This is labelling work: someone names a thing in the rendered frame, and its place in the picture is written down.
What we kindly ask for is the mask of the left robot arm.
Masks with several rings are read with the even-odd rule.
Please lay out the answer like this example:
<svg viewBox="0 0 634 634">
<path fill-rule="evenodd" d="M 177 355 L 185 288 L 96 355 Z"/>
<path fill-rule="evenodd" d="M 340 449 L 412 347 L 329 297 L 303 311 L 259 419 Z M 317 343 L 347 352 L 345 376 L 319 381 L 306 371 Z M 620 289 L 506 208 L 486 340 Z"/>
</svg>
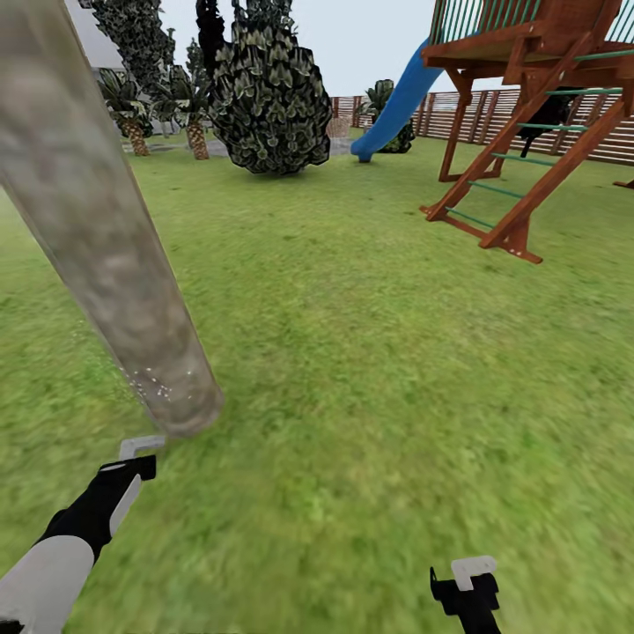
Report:
<svg viewBox="0 0 634 634">
<path fill-rule="evenodd" d="M 62 634 L 101 547 L 114 538 L 138 498 L 143 480 L 156 478 L 164 436 L 122 441 L 120 461 L 103 466 L 89 489 L 56 513 L 34 547 L 0 576 L 0 634 Z"/>
</svg>

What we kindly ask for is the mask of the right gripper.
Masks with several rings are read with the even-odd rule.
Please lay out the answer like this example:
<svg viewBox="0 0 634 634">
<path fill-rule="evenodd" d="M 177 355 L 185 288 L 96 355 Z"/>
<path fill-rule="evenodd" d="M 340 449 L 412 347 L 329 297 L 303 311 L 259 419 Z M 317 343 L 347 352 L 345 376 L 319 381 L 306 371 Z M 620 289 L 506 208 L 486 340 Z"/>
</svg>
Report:
<svg viewBox="0 0 634 634">
<path fill-rule="evenodd" d="M 492 610 L 499 608 L 496 597 L 496 593 L 499 592 L 498 585 L 491 572 L 472 576 L 471 584 L 471 591 L 459 591 L 454 579 L 435 579 L 434 568 L 431 567 L 431 590 L 434 600 L 443 603 L 447 616 L 458 615 L 462 624 L 467 609 L 485 609 L 492 615 Z"/>
</svg>

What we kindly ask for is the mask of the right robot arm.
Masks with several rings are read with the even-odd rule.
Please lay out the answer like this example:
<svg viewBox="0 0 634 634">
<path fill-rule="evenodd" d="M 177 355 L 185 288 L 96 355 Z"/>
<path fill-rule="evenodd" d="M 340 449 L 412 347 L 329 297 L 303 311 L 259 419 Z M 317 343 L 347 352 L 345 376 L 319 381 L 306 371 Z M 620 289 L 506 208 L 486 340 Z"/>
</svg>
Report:
<svg viewBox="0 0 634 634">
<path fill-rule="evenodd" d="M 466 634 L 501 634 L 492 615 L 492 610 L 499 608 L 498 585 L 492 575 L 497 569 L 494 557 L 466 557 L 451 564 L 455 576 L 452 580 L 435 579 L 431 567 L 434 600 L 443 603 L 447 616 L 459 616 Z"/>
</svg>

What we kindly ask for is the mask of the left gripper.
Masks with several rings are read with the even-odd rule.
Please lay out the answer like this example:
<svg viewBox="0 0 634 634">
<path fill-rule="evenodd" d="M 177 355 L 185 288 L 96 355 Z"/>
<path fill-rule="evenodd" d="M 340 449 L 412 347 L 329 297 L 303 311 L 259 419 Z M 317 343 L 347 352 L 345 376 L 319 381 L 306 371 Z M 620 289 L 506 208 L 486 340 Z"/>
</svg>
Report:
<svg viewBox="0 0 634 634">
<path fill-rule="evenodd" d="M 125 461 L 129 465 L 136 465 L 137 473 L 140 474 L 142 480 L 150 480 L 156 478 L 157 474 L 157 455 L 145 455 L 136 459 Z"/>
</svg>

